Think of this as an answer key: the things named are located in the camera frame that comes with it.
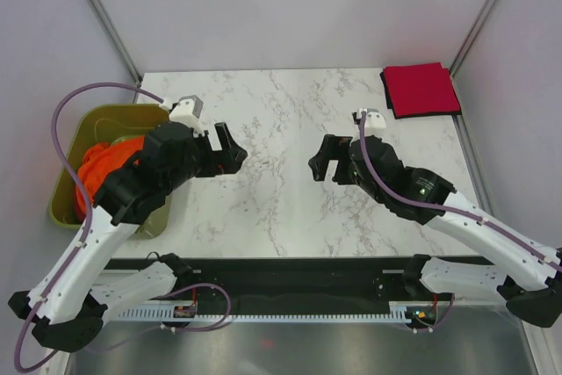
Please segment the orange t shirt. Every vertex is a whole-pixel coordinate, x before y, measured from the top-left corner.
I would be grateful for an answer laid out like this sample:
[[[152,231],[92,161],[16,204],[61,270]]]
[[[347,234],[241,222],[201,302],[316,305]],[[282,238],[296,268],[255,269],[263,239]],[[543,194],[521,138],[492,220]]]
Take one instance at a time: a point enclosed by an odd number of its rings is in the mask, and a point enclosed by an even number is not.
[[[145,136],[125,136],[110,142],[99,142],[90,147],[84,157],[77,176],[88,193],[90,203],[105,177],[119,169],[131,155],[142,150]]]

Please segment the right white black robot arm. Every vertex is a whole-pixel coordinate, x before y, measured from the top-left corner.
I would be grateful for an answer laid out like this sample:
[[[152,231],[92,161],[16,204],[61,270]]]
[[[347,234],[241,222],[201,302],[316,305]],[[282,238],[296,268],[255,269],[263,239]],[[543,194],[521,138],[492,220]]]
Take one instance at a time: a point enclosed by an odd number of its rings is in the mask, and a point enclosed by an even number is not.
[[[447,234],[483,256],[485,264],[453,263],[416,254],[401,280],[404,293],[422,299],[447,293],[506,306],[522,321],[550,328],[561,315],[561,252],[509,229],[429,169],[406,166],[393,147],[371,135],[361,141],[324,136],[309,160],[313,180],[356,185],[403,220]]]

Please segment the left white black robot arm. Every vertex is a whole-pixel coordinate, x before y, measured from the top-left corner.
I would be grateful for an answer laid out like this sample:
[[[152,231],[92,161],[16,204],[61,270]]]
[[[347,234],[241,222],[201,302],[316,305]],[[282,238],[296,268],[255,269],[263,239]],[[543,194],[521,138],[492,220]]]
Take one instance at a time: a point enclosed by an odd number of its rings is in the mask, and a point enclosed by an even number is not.
[[[190,294],[191,267],[168,253],[121,282],[95,286],[114,252],[166,198],[194,177],[237,173],[248,156],[227,124],[216,124],[221,148],[213,150],[208,135],[179,122],[165,122],[149,131],[142,148],[121,168],[110,172],[97,190],[90,216],[73,242],[43,280],[9,300],[14,314],[43,347],[76,352],[102,327],[127,309],[168,294]]]

